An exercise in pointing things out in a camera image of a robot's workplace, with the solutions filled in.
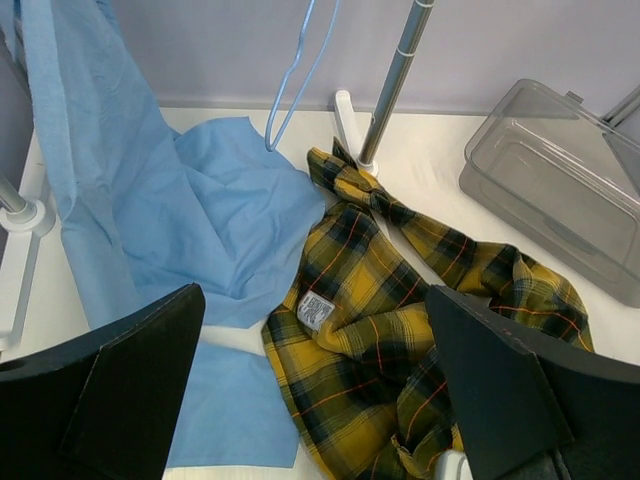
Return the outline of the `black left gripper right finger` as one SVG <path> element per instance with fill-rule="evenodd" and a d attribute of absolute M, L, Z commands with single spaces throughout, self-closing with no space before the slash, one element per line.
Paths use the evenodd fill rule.
<path fill-rule="evenodd" d="M 639 368 L 436 286 L 426 296 L 475 479 L 636 479 Z"/>

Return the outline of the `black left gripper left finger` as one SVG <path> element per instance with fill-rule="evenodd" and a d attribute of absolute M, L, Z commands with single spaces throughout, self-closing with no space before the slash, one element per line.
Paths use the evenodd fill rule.
<path fill-rule="evenodd" d="M 186 285 L 2 363 L 2 478 L 161 478 L 204 310 L 201 287 Z"/>

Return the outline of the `yellow plaid shirt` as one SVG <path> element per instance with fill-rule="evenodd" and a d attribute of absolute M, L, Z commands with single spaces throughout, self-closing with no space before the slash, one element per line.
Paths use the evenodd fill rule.
<path fill-rule="evenodd" d="M 445 451 L 463 447 L 426 311 L 429 284 L 379 219 L 449 288 L 592 349 L 587 310 L 560 274 L 512 245 L 475 241 L 411 210 L 340 144 L 309 150 L 307 162 L 337 202 L 311 230 L 262 338 L 289 414 L 327 477 L 430 479 Z"/>

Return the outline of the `light blue shirt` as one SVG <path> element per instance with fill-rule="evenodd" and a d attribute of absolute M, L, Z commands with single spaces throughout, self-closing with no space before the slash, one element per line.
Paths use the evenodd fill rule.
<path fill-rule="evenodd" d="M 91 328 L 190 283 L 204 329 L 172 468 L 289 468 L 299 435 L 262 347 L 217 344 L 284 300 L 325 201 L 246 117 L 164 120 L 108 1 L 5 1 L 61 239 Z"/>

